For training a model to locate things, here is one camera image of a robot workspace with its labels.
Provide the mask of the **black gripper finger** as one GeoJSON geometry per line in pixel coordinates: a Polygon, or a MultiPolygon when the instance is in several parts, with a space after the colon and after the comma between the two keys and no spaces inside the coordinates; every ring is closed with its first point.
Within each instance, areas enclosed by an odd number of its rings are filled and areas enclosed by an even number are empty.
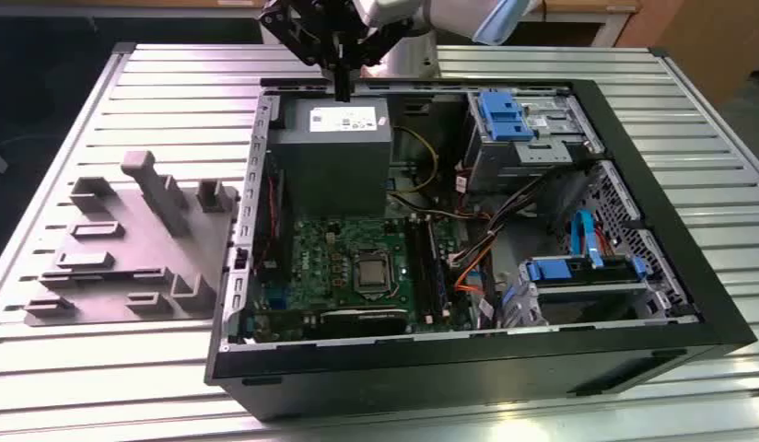
{"type": "Polygon", "coordinates": [[[342,39],[342,101],[349,102],[353,77],[364,66],[373,66],[405,36],[405,22],[396,21],[364,35],[348,32],[342,39]]]}
{"type": "Polygon", "coordinates": [[[330,1],[268,1],[258,15],[264,29],[301,62],[318,66],[332,81],[334,100],[342,101],[344,66],[332,18],[330,1]]]}

